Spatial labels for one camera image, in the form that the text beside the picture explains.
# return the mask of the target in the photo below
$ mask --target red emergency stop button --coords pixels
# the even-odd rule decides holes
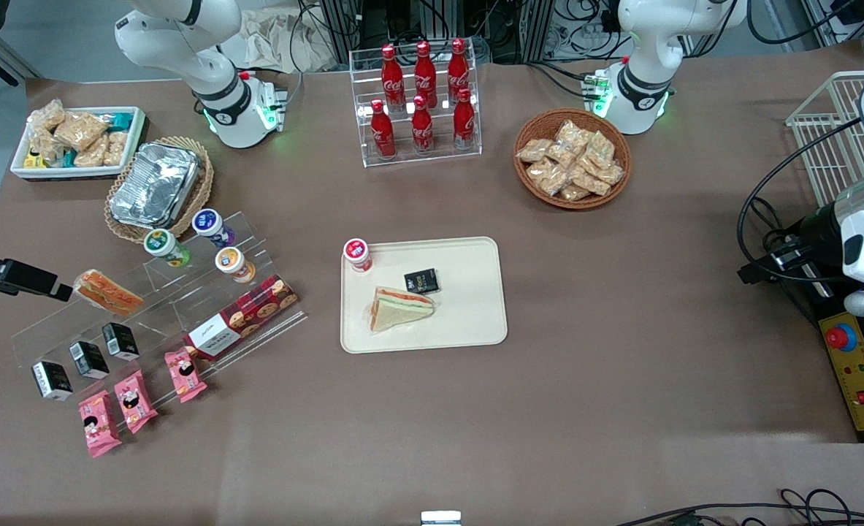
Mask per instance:
[[[857,346],[857,333],[849,325],[838,323],[827,329],[825,342],[835,349],[849,353]]]

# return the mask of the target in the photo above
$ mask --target aluminum foil container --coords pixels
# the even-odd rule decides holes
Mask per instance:
[[[110,199],[119,223],[166,229],[188,199],[201,159],[192,150],[147,142],[140,146],[127,179]]]

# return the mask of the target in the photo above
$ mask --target red button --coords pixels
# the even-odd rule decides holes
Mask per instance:
[[[831,329],[827,330],[825,340],[829,346],[835,349],[843,349],[850,343],[846,330],[843,330],[841,327],[831,327]]]

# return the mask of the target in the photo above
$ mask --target white device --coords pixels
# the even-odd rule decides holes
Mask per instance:
[[[712,34],[738,26],[748,0],[621,0],[619,25],[632,33],[626,63],[613,64],[608,79],[606,119],[625,134],[643,133],[661,113],[684,51],[679,34]]]
[[[285,97],[271,83],[239,75],[215,49],[240,31],[234,0],[133,0],[132,6],[115,24],[121,51],[138,66],[181,77],[224,144],[247,148],[281,129]]]

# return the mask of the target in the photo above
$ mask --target wicker basket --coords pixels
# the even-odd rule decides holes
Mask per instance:
[[[614,184],[613,188],[610,189],[610,193],[606,194],[606,196],[593,196],[592,194],[591,196],[576,201],[566,201],[564,199],[559,199],[559,197],[549,196],[549,194],[544,193],[535,186],[535,183],[532,182],[532,179],[530,179],[529,175],[526,173],[527,164],[523,163],[522,160],[519,160],[519,157],[516,157],[516,152],[519,152],[519,150],[521,150],[530,140],[555,140],[555,134],[559,129],[561,129],[562,123],[565,122],[566,119],[571,119],[571,122],[578,124],[578,127],[581,127],[581,129],[591,131],[600,130],[601,133],[603,133],[616,147],[614,159],[623,169],[623,179],[621,179],[621,182]],[[538,199],[542,199],[546,203],[557,207],[565,207],[565,209],[569,210],[586,210],[590,207],[599,207],[610,199],[614,199],[614,197],[618,196],[618,194],[623,191],[623,188],[630,180],[630,174],[632,173],[632,156],[630,154],[630,147],[626,143],[623,134],[619,133],[619,130],[616,129],[613,124],[601,119],[595,114],[586,110],[575,110],[572,107],[559,107],[557,110],[549,110],[545,113],[539,113],[535,117],[532,117],[528,123],[525,123],[525,126],[522,126],[522,130],[519,130],[518,137],[516,137],[516,147],[513,149],[513,164],[516,166],[516,175],[519,176],[519,180],[521,180],[526,188],[535,194]]]
[[[191,217],[194,217],[194,214],[198,213],[198,210],[201,210],[209,197],[211,197],[211,183],[214,182],[214,167],[211,166],[211,159],[207,156],[207,150],[204,149],[204,146],[188,137],[162,137],[162,139],[155,140],[154,142],[192,150],[192,152],[198,153],[198,157],[201,157],[202,160],[201,171],[198,173],[198,179],[195,180],[191,194],[188,196],[188,203],[182,207],[178,221],[169,229],[172,231],[172,234],[175,234],[175,237],[181,237],[185,233],[185,230],[188,230],[191,226]],[[130,174],[130,169],[134,166],[135,160],[137,160],[136,156],[127,163],[127,166],[123,167],[121,175],[117,177],[114,186],[110,189],[110,193],[107,194],[107,201],[104,203],[104,220],[107,221],[110,231],[117,234],[117,236],[123,237],[124,240],[130,240],[133,243],[142,243],[145,235],[149,233],[148,229],[141,229],[141,227],[132,226],[132,224],[118,223],[110,215],[110,199],[117,193],[121,184],[127,180],[127,175]]]

